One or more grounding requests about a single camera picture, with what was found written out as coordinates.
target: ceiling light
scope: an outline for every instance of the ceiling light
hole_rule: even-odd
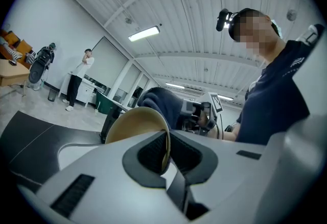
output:
[[[149,29],[146,29],[144,31],[138,32],[137,34],[133,34],[128,39],[133,42],[136,40],[139,40],[144,37],[148,37],[150,35],[158,34],[160,32],[158,26],[151,27]]]
[[[226,99],[228,101],[232,101],[233,100],[233,98],[222,96],[222,95],[219,95],[219,94],[218,94],[218,97],[221,98],[221,99]]]
[[[166,83],[168,86],[173,86],[173,87],[176,87],[176,88],[181,88],[181,89],[185,89],[184,86],[180,86],[180,85],[175,85],[175,84],[171,84],[171,83]]]

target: white cabinet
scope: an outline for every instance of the white cabinet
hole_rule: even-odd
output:
[[[68,73],[65,76],[65,79],[63,80],[63,83],[61,85],[61,88],[60,88],[58,97],[62,93],[65,94],[65,95],[67,95],[67,89],[68,89],[68,84],[69,84],[70,79],[71,79],[71,74]],[[85,107],[87,107],[87,104],[89,103],[89,101],[92,98],[92,93],[93,93],[94,88],[95,88],[95,84],[94,83],[92,83],[89,80],[83,78],[83,80],[81,82],[81,85],[78,88],[76,100],[85,103]]]

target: black equipment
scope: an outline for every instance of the black equipment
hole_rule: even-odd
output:
[[[48,69],[50,63],[53,62],[55,47],[55,44],[51,43],[49,46],[43,47],[38,52],[37,57],[30,68],[29,81],[32,84],[37,83],[41,79],[44,71]]]

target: white logo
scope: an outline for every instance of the white logo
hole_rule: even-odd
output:
[[[294,65],[296,65],[296,64],[300,64],[301,62],[303,62],[304,59],[305,59],[304,57],[302,57],[302,58],[297,58],[297,59],[292,63],[291,67],[294,66]]]

